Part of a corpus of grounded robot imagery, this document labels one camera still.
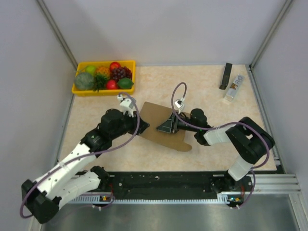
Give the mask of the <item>brown cardboard box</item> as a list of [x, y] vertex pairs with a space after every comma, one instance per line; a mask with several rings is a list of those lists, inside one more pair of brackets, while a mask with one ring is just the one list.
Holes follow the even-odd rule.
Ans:
[[141, 119], [150, 126], [140, 135], [141, 137], [167, 148], [188, 152], [192, 149], [190, 144], [184, 142], [185, 131], [166, 133], [156, 128], [166, 122], [172, 114], [172, 109], [155, 103], [145, 102], [140, 111]]

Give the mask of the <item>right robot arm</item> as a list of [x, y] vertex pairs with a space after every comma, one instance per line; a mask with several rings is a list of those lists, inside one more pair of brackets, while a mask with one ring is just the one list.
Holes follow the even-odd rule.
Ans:
[[249, 117], [243, 117], [235, 125], [213, 129], [203, 110], [199, 108], [191, 110], [189, 117], [184, 113], [173, 112], [156, 130], [168, 134], [180, 130], [192, 131], [197, 142], [203, 146], [227, 142], [233, 144], [239, 156], [223, 178], [213, 180], [212, 189], [218, 193], [226, 188], [237, 190], [253, 165], [275, 145], [273, 137]]

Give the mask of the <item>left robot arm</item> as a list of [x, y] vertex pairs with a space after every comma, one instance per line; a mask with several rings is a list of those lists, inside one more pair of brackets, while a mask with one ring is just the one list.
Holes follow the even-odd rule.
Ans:
[[74, 178], [87, 164], [101, 154], [113, 151], [113, 140], [127, 133], [132, 137], [142, 134], [149, 123], [142, 120], [138, 111], [121, 112], [109, 109], [100, 123], [80, 140], [76, 147], [51, 170], [34, 181], [21, 185], [22, 205], [40, 224], [50, 221], [69, 201], [91, 190], [104, 191], [109, 186], [109, 175], [103, 167], [95, 167], [79, 178]]

